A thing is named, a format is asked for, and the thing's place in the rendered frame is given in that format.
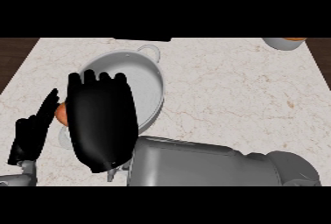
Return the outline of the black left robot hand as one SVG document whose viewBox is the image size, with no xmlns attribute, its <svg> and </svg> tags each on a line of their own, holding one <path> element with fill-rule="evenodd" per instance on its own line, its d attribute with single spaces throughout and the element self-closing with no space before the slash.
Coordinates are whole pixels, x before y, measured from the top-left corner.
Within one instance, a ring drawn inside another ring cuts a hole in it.
<svg viewBox="0 0 331 224">
<path fill-rule="evenodd" d="M 47 138 L 47 129 L 59 106 L 58 100 L 58 90 L 53 89 L 35 114 L 28 118 L 19 118 L 15 122 L 15 141 L 7 158 L 10 165 L 18 165 L 25 160 L 35 161 L 38 159 Z"/>
</svg>

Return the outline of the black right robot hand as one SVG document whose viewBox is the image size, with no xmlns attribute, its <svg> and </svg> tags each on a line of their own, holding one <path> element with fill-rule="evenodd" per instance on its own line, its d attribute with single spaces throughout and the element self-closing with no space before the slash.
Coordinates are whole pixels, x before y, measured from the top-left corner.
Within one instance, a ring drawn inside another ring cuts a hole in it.
<svg viewBox="0 0 331 224">
<path fill-rule="evenodd" d="M 99 80 L 92 70 L 68 75 L 66 123 L 78 161 L 93 173 L 106 172 L 131 158 L 139 138 L 134 101 L 124 73 Z"/>
</svg>

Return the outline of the orange sweet potato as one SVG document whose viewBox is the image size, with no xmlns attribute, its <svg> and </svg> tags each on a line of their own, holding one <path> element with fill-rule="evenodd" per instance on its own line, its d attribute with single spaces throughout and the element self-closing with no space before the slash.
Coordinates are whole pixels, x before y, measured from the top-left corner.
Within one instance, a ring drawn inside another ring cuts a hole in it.
<svg viewBox="0 0 331 224">
<path fill-rule="evenodd" d="M 68 126 L 68 114 L 66 114 L 66 105 L 65 103 L 60 103 L 58 108 L 56 108 L 56 113 L 55 113 L 58 121 Z"/>
</svg>

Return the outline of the grey bowl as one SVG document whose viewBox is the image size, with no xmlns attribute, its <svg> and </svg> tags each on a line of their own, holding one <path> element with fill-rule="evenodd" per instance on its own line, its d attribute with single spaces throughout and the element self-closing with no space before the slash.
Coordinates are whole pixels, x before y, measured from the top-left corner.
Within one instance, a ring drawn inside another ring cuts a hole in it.
<svg viewBox="0 0 331 224">
<path fill-rule="evenodd" d="M 304 41 L 290 41 L 284 38 L 263 38 L 263 42 L 276 50 L 292 51 Z"/>
</svg>

